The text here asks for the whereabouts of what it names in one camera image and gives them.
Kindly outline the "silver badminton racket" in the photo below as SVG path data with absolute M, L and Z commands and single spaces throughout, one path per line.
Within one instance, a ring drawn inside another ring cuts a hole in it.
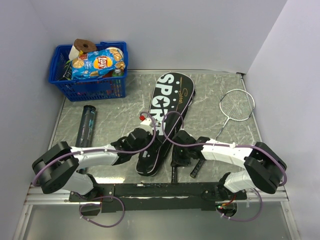
M 219 108 L 226 117 L 220 131 L 215 137 L 218 139 L 229 120 L 236 122 L 244 122 L 248 120 L 255 108 L 255 100 L 253 96 L 242 89 L 232 89 L 226 92 L 219 102 Z
M 176 166 L 171 167 L 171 183 L 176 184 L 178 182 L 178 168 Z

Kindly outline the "black shuttlecock tube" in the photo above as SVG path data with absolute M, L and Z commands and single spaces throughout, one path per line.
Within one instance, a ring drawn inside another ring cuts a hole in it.
M 91 147 L 94 125 L 96 120 L 96 108 L 92 105 L 83 107 L 80 125 L 78 128 L 75 146 L 78 148 Z

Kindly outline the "black SPORT racket bag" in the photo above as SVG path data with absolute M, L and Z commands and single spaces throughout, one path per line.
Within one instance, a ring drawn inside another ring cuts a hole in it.
M 136 171 L 141 176 L 153 176 L 165 161 L 172 143 L 165 136 L 173 138 L 182 121 L 177 111 L 186 116 L 195 96 L 195 83 L 187 75 L 178 72 L 165 73 L 158 78 L 152 93 L 148 113 L 156 122 L 156 137 L 152 145 L 138 156 Z

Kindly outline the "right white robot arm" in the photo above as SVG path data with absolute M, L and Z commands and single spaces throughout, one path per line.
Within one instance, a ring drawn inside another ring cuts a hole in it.
M 185 130 L 178 131 L 172 142 L 182 148 L 187 158 L 220 161 L 242 168 L 239 172 L 226 173 L 220 180 L 218 193 L 223 199 L 250 188 L 274 194 L 287 182 L 287 165 L 264 142 L 240 145 L 203 136 L 194 139 Z

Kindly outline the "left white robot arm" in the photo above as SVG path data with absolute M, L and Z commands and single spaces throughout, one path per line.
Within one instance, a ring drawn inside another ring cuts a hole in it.
M 93 166 L 126 163 L 132 156 L 150 147 L 155 138 L 154 133 L 136 128 L 128 136 L 98 148 L 70 147 L 65 141 L 59 142 L 32 164 L 35 173 L 32 184 L 41 187 L 44 194 L 67 190 L 93 201 L 102 195 L 102 191 L 91 174 L 78 171 Z

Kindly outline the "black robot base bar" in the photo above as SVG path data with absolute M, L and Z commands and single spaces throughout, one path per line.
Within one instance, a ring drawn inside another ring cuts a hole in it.
M 188 210 L 214 211 L 215 204 L 224 201 L 246 200 L 245 190 L 232 193 L 219 182 L 180 183 L 99 183 L 90 196 L 79 196 L 72 191 L 71 203 L 102 203 L 103 213 L 122 210 L 114 199 L 97 199 L 112 196 L 119 198 L 127 211 Z

